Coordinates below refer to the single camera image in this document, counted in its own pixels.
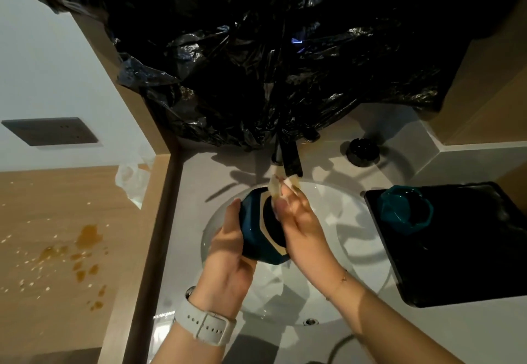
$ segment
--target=thin gold bracelet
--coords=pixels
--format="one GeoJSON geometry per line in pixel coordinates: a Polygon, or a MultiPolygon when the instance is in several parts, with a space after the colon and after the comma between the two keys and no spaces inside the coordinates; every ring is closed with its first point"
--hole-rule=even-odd
{"type": "Polygon", "coordinates": [[[333,296],[339,289],[339,287],[348,280],[347,278],[347,275],[348,275],[348,272],[346,270],[344,270],[344,276],[342,277],[342,279],[340,280],[340,283],[338,284],[338,286],[335,288],[335,290],[333,290],[333,293],[329,296],[329,297],[326,297],[326,300],[329,301],[329,299],[331,298],[331,296],[333,296]]]}

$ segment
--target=gray wall plate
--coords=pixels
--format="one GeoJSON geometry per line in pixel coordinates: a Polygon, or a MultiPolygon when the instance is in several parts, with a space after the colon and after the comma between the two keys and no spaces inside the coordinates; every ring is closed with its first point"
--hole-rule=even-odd
{"type": "Polygon", "coordinates": [[[30,146],[98,142],[96,136],[78,117],[4,120],[2,125],[30,146]]]}

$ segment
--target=person's left hand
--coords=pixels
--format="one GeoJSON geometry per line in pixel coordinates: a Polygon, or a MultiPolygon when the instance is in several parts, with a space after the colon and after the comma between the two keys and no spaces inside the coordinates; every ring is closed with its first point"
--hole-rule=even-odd
{"type": "Polygon", "coordinates": [[[189,301],[197,308],[236,318],[253,281],[256,261],[241,255],[243,236],[239,221],[240,199],[225,212],[223,227],[213,238],[203,273],[189,301]]]}

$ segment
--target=person's right hand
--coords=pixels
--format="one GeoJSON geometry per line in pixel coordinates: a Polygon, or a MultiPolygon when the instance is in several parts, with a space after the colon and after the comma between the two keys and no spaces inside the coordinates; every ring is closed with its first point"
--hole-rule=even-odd
{"type": "Polygon", "coordinates": [[[330,298],[345,270],[333,256],[306,195],[297,188],[295,194],[283,182],[281,190],[282,197],[274,201],[274,208],[284,228],[287,252],[313,286],[330,298]]]}

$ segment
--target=hand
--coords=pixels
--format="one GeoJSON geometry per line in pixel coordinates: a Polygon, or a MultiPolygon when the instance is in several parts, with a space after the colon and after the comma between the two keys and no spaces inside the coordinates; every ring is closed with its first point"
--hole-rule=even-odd
{"type": "Polygon", "coordinates": [[[287,252],[302,274],[329,298],[345,270],[333,256],[306,195],[297,188],[293,192],[283,182],[281,191],[282,197],[274,201],[274,208],[284,228],[287,252]]]}
{"type": "Polygon", "coordinates": [[[197,308],[236,318],[251,282],[256,261],[242,257],[240,199],[225,212],[223,227],[212,239],[198,285],[189,301],[197,308]]]}

